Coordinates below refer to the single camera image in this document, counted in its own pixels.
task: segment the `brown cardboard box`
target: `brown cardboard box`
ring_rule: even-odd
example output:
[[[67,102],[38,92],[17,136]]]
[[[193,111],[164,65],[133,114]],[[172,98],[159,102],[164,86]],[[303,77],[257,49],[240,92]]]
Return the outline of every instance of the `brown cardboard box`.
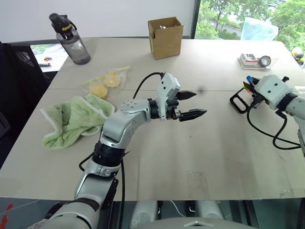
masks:
[[[151,52],[156,60],[180,54],[183,25],[176,17],[148,21],[148,30]]]

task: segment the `floor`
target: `floor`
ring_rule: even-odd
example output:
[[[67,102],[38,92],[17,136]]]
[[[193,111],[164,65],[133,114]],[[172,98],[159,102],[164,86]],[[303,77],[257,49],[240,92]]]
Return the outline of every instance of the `floor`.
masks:
[[[4,215],[7,215],[8,223],[5,229],[26,229],[35,222],[42,220],[56,202],[56,200],[0,198],[0,222]],[[10,211],[5,212],[9,204],[13,204],[13,207]],[[181,213],[185,214],[184,201],[175,201],[175,204]],[[218,204],[225,219],[232,221],[229,201],[218,201]],[[295,229],[299,204],[300,199],[254,200],[259,228]],[[123,229],[128,228],[134,206],[134,201],[125,203]],[[178,217],[179,215],[172,203],[165,201],[162,216],[165,219]]]

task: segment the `black bottle lid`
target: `black bottle lid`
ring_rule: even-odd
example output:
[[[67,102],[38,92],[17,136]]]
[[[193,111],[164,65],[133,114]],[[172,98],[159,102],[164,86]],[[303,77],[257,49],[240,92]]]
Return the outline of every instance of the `black bottle lid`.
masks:
[[[52,21],[54,30],[58,33],[70,32],[73,28],[73,23],[68,19],[67,15],[58,15],[57,13],[52,13],[49,16],[49,19]]]

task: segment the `green towel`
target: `green towel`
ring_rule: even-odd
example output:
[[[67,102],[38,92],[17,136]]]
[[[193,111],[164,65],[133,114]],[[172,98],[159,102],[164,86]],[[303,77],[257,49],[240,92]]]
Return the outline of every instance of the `green towel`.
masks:
[[[54,104],[41,109],[41,113],[54,128],[44,136],[42,143],[49,149],[64,149],[77,138],[100,132],[102,124],[114,112],[114,106],[89,94],[82,98],[74,96],[62,104]]]

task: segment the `gray water bottle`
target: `gray water bottle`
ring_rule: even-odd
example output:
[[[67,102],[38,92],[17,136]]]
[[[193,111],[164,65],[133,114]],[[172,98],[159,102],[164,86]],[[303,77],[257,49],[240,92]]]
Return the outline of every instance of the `gray water bottle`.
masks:
[[[52,13],[49,16],[52,26],[56,31],[56,38],[66,50],[75,64],[86,64],[91,57],[82,42],[76,26],[68,19],[67,15]]]

